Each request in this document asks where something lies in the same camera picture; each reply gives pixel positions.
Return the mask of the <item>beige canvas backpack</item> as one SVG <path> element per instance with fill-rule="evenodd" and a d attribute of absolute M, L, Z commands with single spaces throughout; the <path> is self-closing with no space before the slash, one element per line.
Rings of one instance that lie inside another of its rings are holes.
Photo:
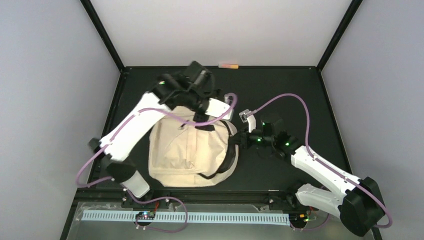
<path fill-rule="evenodd" d="M 230 142 L 237 133 L 228 120 L 211 124 L 209 130 L 183 125 L 165 116 L 149 135 L 148 173 L 165 187 L 215 186 L 235 171 L 238 145 Z"/>

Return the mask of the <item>orange highlighter pen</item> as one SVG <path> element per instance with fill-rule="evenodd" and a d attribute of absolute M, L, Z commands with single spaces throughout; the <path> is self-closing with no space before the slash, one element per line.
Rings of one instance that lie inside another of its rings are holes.
<path fill-rule="evenodd" d="M 238 64 L 230 64 L 230 63 L 220 63 L 218 67 L 222 69 L 239 69 Z"/>

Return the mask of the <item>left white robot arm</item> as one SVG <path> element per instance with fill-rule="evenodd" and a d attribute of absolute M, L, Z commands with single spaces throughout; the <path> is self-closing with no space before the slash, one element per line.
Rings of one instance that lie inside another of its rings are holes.
<path fill-rule="evenodd" d="M 184 126 L 203 127 L 224 119 L 232 106 L 216 96 L 215 76 L 197 61 L 181 73 L 163 73 L 141 95 L 130 113 L 107 135 L 95 141 L 98 151 L 110 162 L 110 179 L 140 198 L 150 185 L 129 161 L 135 145 L 165 117 Z"/>

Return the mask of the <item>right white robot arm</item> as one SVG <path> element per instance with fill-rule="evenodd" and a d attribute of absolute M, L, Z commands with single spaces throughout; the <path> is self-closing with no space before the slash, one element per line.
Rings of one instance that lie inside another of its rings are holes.
<path fill-rule="evenodd" d="M 385 216 L 383 197 L 374 179 L 361 179 L 322 158 L 288 134 L 279 118 L 265 118 L 261 121 L 262 127 L 257 129 L 256 118 L 250 110 L 240 112 L 239 117 L 247 124 L 233 136 L 240 147 L 269 147 L 274 156 L 307 173 L 324 187 L 310 183 L 295 187 L 284 196 L 290 209 L 308 206 L 322 210 L 339 218 L 358 237 L 365 236 Z"/>

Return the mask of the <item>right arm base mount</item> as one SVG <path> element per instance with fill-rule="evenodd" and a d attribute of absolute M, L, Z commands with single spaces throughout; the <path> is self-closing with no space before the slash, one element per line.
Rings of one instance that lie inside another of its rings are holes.
<path fill-rule="evenodd" d="M 310 210 L 318 210 L 317 208 L 302 205 L 291 191 L 269 191 L 265 198 L 265 203 L 271 210 L 281 210 L 288 213 L 304 213 Z"/>

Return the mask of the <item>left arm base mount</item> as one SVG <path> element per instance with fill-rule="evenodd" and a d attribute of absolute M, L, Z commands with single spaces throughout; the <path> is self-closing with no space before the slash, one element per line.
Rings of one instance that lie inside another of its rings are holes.
<path fill-rule="evenodd" d="M 139 204 L 134 201 L 134 199 L 130 196 L 127 191 L 123 192 L 121 207 L 124 209 L 142 209 L 142 210 L 154 210 L 154 209 L 167 209 L 168 206 L 173 202 L 169 199 L 170 192 L 169 191 L 161 191 L 161 190 L 150 190 L 147 194 L 142 196 L 141 198 L 137 198 L 138 201 L 147 202 L 153 199 L 157 199 L 160 197 L 166 197 L 164 199 L 156 200 L 155 202 L 147 203 L 147 204 Z"/>

